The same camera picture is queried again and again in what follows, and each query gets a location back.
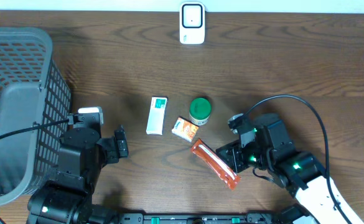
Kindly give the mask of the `orange snack bar packet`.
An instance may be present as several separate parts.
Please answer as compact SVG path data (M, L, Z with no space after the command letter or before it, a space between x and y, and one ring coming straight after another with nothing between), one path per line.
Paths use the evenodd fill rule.
M193 144L190 151L201 158L229 189L235 190L241 181L241 177L226 165L201 139Z

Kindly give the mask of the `white green Panadol box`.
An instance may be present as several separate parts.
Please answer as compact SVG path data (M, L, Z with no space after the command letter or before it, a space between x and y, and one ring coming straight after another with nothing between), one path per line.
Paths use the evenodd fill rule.
M162 135L167 101L166 97L153 96L151 98L147 134Z

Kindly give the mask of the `small orange box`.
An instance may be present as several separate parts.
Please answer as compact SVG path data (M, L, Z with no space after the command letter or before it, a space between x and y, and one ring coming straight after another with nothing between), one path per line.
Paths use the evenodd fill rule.
M187 121L181 117L177 118L174 127L172 128L172 134L188 141L192 142L199 127Z

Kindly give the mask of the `green lid supplement bottle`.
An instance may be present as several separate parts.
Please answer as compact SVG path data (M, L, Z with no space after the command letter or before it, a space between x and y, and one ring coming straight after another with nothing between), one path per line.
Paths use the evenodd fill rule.
M197 126L204 125L208 122L212 106L206 98L196 98L190 104L189 118Z

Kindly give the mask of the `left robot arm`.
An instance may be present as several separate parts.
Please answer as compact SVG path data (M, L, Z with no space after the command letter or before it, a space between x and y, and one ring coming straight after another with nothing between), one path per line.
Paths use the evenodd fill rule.
M110 138L99 129L73 128L61 135L58 164L27 204L28 223L119 223L115 210L92 202L104 166L129 154L123 127Z

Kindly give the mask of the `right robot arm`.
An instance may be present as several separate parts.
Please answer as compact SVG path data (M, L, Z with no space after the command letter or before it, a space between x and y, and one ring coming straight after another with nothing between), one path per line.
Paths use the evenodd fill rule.
M216 150L217 156L238 174L247 168L265 170L268 181L286 189L318 223L361 223L341 196L325 167L308 151L300 151L284 121L270 113L250 120L237 114L228 126L239 138Z

